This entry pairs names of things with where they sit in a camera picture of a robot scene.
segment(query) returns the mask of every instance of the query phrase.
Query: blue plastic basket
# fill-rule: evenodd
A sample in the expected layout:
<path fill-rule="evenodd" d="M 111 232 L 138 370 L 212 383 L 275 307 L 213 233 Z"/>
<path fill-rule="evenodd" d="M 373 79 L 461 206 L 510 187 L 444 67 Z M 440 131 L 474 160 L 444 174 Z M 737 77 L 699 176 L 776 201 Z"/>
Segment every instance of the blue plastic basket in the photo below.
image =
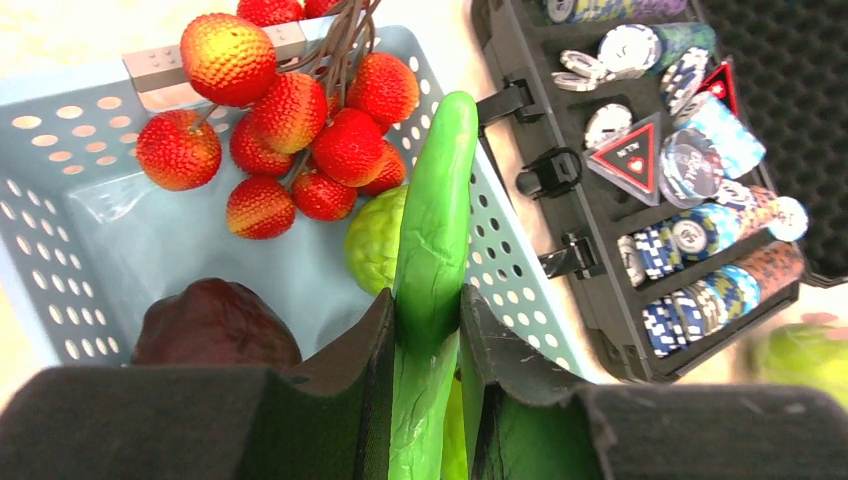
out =
<path fill-rule="evenodd" d="M 266 31 L 278 54 L 294 56 L 313 48 L 329 25 L 317 19 Z M 406 27 L 379 26 L 377 36 L 376 50 L 408 62 L 420 82 L 415 113 L 388 135 L 413 164 L 443 97 L 438 71 L 455 67 L 426 56 Z M 138 92 L 179 82 L 179 65 L 172 46 L 0 80 L 0 275 L 45 366 L 125 364 L 147 308 L 203 277 L 253 289 L 286 321 L 305 357 L 371 302 L 344 267 L 349 220 L 299 215 L 278 239 L 243 240 L 225 223 L 227 197 L 243 178 L 229 159 L 210 184 L 189 192 L 159 189 L 140 172 L 134 143 L 151 112 Z M 210 123 L 226 142 L 242 114 L 219 108 Z M 592 380 L 587 360 L 573 354 L 582 348 L 572 320 L 551 302 L 548 280 L 479 147 L 473 173 L 468 281 L 519 336 Z"/>

